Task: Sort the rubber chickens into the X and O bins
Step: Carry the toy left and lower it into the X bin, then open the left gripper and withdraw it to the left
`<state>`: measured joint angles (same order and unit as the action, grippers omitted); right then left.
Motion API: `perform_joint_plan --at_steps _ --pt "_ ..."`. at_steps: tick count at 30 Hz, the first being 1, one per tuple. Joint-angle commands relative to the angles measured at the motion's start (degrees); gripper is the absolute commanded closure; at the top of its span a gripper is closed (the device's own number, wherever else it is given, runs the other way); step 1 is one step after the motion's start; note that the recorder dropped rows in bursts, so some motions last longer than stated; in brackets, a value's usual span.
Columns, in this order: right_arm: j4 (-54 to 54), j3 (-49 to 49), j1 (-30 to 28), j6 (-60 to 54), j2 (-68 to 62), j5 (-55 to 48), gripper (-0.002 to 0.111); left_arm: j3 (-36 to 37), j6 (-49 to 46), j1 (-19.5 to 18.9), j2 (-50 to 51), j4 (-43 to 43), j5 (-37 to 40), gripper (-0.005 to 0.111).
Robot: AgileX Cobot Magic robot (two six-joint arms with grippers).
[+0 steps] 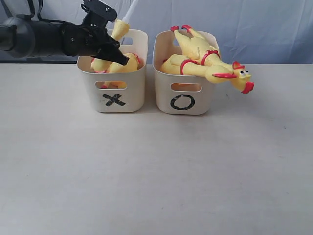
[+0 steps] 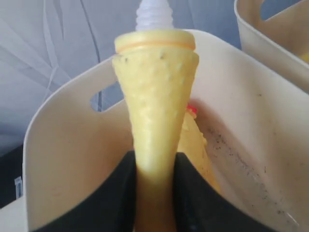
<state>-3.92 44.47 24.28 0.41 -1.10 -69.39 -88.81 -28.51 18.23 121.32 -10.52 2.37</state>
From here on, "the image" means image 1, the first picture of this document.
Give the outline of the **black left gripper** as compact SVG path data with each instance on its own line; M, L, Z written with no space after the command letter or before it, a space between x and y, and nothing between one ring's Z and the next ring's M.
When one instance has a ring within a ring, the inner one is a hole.
M117 19L117 12L100 0L83 0L87 13L80 25L63 24L60 28L61 49L66 56L91 56L93 58L126 65L128 57L120 51L120 43L106 29L108 22Z

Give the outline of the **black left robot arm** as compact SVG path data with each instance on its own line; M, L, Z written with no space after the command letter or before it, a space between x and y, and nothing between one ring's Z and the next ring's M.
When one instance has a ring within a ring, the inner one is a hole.
M49 56L91 56L126 65L128 57L120 51L120 43L108 34L108 22L117 12L100 0L85 0L81 8L86 16L80 25L46 19L41 16L43 1L35 10L28 1L30 14L17 14L0 25L0 49L14 58Z

